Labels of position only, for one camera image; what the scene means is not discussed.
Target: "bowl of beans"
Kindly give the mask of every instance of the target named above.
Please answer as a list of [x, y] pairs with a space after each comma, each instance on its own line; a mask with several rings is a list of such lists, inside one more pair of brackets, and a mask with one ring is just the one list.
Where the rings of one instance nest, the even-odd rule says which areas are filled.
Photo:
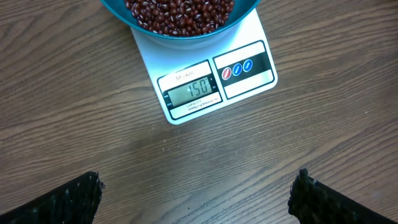
[[228, 30], [260, 0], [101, 0], [120, 20], [158, 40], [205, 41]]

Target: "adzuki bean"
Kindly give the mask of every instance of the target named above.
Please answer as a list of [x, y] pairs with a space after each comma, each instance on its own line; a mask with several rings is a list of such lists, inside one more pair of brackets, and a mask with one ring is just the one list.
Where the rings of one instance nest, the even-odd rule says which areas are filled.
[[137, 24], [155, 34], [189, 37], [224, 26], [235, 0], [123, 0]]

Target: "blue bowl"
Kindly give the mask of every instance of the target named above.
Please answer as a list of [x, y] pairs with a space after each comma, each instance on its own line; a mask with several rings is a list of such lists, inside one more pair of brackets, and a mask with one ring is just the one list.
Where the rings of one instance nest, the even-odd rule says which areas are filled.
[[225, 23], [225, 26], [219, 27], [212, 33], [205, 34], [205, 35], [198, 35], [192, 37], [172, 37], [172, 36], [165, 36], [160, 34], [155, 34], [148, 30], [144, 30], [140, 26], [137, 25], [137, 20], [133, 18], [131, 15], [131, 11], [126, 9], [124, 6], [123, 0], [101, 0], [105, 7], [107, 7], [117, 18], [125, 22], [127, 25], [145, 33], [151, 35], [153, 37], [158, 37], [162, 39], [169, 39], [169, 40], [193, 40], [193, 39], [202, 39], [205, 37], [209, 37], [212, 35], [219, 34], [224, 30], [227, 30], [240, 22], [243, 18], [245, 18], [260, 2], [260, 0], [235, 0], [235, 7], [231, 14], [229, 14], [229, 19]]

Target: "digital scale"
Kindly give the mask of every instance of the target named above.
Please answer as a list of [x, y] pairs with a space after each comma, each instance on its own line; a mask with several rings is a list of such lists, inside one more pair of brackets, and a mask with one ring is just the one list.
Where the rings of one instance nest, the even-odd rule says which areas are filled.
[[213, 43], [196, 49], [171, 48], [137, 30], [132, 33], [171, 124], [269, 90], [278, 81], [255, 9]]

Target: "wooden surface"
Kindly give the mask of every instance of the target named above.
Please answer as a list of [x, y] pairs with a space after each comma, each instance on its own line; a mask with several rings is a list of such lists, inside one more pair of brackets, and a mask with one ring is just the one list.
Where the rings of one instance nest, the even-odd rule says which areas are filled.
[[279, 83], [166, 122], [97, 0], [0, 0], [0, 213], [88, 171], [95, 223], [297, 223], [300, 168], [398, 221], [398, 1], [263, 0]]

